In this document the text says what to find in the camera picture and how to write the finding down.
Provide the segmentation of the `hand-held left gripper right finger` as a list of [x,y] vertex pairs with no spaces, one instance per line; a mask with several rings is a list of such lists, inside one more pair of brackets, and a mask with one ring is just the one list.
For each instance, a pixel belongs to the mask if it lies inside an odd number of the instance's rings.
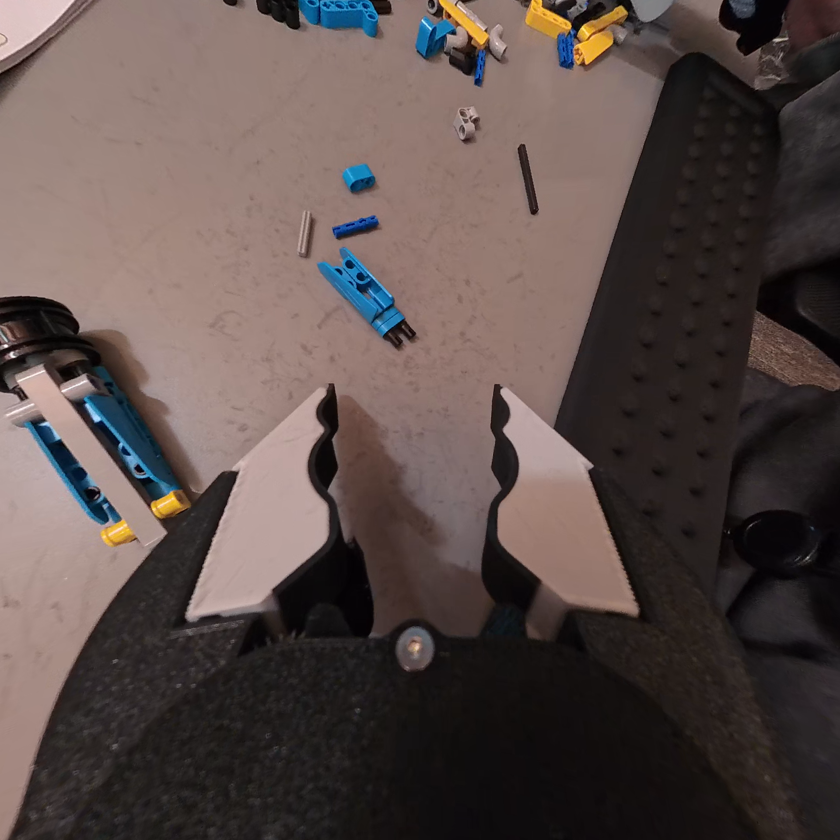
[[592,479],[593,464],[506,386],[493,392],[491,470],[481,576],[515,605],[527,635],[555,640],[574,611],[639,618]]

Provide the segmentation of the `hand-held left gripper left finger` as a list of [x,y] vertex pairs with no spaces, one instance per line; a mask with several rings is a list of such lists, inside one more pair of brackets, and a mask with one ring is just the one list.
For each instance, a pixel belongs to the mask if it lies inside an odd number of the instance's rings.
[[337,431],[335,388],[323,385],[237,462],[185,609],[187,625],[257,615],[271,636],[296,634],[280,594],[338,536],[329,494]]

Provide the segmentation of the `wheel and beam assembly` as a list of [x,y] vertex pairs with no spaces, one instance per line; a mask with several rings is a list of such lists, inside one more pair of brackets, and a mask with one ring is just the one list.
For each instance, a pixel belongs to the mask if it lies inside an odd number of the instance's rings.
[[110,547],[153,548],[191,506],[160,446],[64,304],[1,299],[6,420],[27,429]]

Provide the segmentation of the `blue panel brick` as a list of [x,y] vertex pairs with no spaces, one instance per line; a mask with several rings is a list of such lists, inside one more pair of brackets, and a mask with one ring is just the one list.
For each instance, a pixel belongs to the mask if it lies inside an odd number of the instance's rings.
[[318,262],[328,283],[391,346],[399,349],[405,340],[414,341],[417,334],[396,306],[391,292],[348,248],[341,248],[339,256],[337,265]]

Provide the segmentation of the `black axle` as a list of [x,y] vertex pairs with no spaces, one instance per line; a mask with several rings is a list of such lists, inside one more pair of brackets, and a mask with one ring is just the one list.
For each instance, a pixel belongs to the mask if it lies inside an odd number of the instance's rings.
[[528,210],[529,213],[533,216],[539,212],[539,202],[537,198],[536,188],[534,185],[534,180],[532,177],[529,153],[525,143],[519,144],[517,148],[517,153],[524,192],[527,198]]

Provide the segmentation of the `pile of toy bricks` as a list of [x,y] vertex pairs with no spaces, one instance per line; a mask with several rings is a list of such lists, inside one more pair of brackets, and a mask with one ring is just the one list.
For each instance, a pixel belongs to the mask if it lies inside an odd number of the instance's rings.
[[[655,24],[673,1],[530,1],[524,22],[554,41],[563,69],[588,67],[627,36]],[[379,32],[380,17],[392,13],[386,1],[257,1],[261,14],[291,29],[301,21],[326,29],[360,29],[369,37]],[[452,67],[471,76],[480,87],[487,58],[503,62],[508,52],[502,25],[489,26],[468,2],[428,1],[420,19],[415,49],[428,60],[445,54]]]

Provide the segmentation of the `grey desk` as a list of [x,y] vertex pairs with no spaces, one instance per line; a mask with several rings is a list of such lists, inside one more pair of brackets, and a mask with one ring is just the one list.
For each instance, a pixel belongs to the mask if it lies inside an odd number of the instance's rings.
[[[2,75],[2,295],[73,311],[194,497],[335,384],[332,493],[377,632],[477,633],[494,384],[553,422],[667,69],[695,50],[754,69],[716,2],[574,71],[518,3],[470,6],[508,46],[482,87],[417,54],[423,2],[394,2],[376,38],[254,2],[98,2]],[[353,194],[358,164],[376,183]],[[414,341],[391,346],[324,278],[341,248]]]

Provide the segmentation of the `black round knob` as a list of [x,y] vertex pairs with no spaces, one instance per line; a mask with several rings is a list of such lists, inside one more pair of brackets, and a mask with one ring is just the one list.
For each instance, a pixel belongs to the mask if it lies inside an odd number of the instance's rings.
[[796,511],[754,513],[728,532],[738,557],[756,571],[794,578],[812,569],[819,558],[824,533]]

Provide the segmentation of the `person's dark clothing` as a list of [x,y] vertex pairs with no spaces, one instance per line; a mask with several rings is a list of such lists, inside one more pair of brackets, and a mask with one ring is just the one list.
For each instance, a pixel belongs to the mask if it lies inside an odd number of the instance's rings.
[[759,572],[721,546],[715,600],[779,737],[809,838],[838,838],[838,392],[750,373],[726,523],[796,511],[825,535],[814,567]]

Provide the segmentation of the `black studded mat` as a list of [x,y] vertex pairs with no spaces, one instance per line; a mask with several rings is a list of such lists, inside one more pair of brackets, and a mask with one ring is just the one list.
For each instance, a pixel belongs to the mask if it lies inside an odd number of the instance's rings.
[[707,593],[779,148],[777,112],[730,71],[669,69],[554,425]]

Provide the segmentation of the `instruction manual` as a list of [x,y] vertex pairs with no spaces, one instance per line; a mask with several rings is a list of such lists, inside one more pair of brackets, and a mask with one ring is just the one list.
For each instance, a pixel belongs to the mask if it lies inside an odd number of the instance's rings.
[[91,1],[1,1],[1,72],[55,37]]

